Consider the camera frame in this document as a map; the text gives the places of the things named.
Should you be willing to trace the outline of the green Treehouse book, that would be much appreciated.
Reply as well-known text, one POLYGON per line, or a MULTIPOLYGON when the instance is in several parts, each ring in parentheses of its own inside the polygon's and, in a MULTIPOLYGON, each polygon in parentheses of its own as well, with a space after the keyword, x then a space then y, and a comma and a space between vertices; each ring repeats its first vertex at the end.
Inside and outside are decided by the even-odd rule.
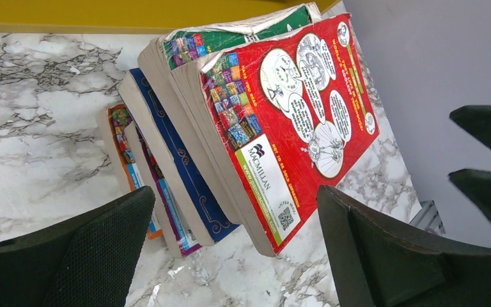
POLYGON ((153 39, 138 57, 142 73, 231 223, 240 224, 242 221, 181 103, 182 94, 177 93, 171 84, 171 72, 211 53, 290 32, 321 19, 316 3, 310 2, 250 19, 178 29, 153 39))

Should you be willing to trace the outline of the red Treehouse book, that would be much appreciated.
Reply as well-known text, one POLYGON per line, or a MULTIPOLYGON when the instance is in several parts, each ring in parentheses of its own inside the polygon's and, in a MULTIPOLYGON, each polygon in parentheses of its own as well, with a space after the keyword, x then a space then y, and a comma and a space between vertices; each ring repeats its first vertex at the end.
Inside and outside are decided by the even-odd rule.
POLYGON ((255 248, 276 256, 379 135, 348 12, 174 69, 255 248))

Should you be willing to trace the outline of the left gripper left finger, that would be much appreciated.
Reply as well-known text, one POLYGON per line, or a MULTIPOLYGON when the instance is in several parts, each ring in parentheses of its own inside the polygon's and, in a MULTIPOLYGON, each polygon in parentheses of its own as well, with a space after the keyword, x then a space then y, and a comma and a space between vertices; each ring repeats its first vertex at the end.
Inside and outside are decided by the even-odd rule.
POLYGON ((155 200, 144 186, 0 242, 0 306, 124 306, 155 200))

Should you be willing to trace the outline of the Jane Eyre blue book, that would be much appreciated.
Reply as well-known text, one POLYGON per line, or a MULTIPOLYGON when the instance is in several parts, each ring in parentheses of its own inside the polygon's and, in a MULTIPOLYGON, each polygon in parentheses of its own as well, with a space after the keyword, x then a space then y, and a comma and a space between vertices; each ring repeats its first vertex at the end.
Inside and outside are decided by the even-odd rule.
POLYGON ((118 91, 197 241, 222 241, 237 225, 219 206, 142 71, 127 70, 118 91))

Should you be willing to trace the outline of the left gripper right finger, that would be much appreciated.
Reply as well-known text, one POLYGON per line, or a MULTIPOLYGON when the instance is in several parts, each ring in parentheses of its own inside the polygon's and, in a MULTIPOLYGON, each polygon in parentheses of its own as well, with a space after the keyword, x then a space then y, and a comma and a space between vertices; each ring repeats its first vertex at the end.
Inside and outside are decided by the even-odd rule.
POLYGON ((491 248, 420 230, 328 185, 316 203, 341 306, 491 306, 491 248))

